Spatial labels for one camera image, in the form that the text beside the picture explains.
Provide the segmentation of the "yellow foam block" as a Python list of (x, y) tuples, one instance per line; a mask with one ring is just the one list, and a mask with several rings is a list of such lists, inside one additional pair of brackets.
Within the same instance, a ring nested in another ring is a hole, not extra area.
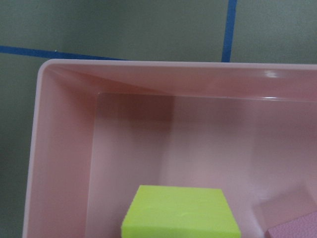
[(121, 225), (123, 238), (239, 238), (221, 189), (140, 185)]

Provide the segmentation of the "pink foam block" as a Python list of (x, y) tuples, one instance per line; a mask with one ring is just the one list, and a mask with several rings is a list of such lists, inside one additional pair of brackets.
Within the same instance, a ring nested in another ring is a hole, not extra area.
[(266, 238), (316, 238), (317, 212), (312, 212), (291, 221), (269, 228)]

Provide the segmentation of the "pink plastic bin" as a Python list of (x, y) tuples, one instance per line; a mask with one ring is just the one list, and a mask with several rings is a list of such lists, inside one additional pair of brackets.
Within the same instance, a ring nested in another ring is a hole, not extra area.
[(223, 190), (244, 238), (317, 209), (314, 64), (52, 59), (25, 238), (117, 238), (142, 184)]

